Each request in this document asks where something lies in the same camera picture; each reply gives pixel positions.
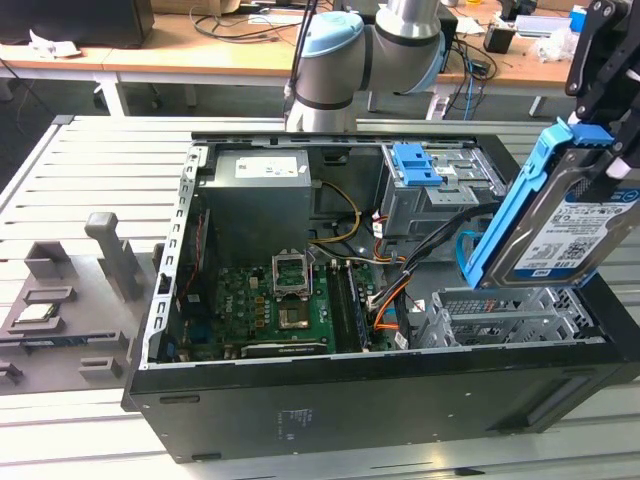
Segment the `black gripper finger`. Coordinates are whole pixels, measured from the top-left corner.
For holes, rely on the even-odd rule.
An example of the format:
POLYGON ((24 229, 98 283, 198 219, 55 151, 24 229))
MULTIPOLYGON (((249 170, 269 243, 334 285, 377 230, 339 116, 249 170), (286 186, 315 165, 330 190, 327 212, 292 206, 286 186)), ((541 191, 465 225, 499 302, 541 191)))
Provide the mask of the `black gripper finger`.
POLYGON ((585 123, 606 125, 618 115, 615 99, 620 83, 620 61, 613 54, 587 52, 587 15, 566 81, 565 92, 576 100, 576 116, 585 123))
POLYGON ((587 122, 613 133, 587 193, 603 200, 624 184, 639 182, 639 51, 597 49, 589 56, 587 122))

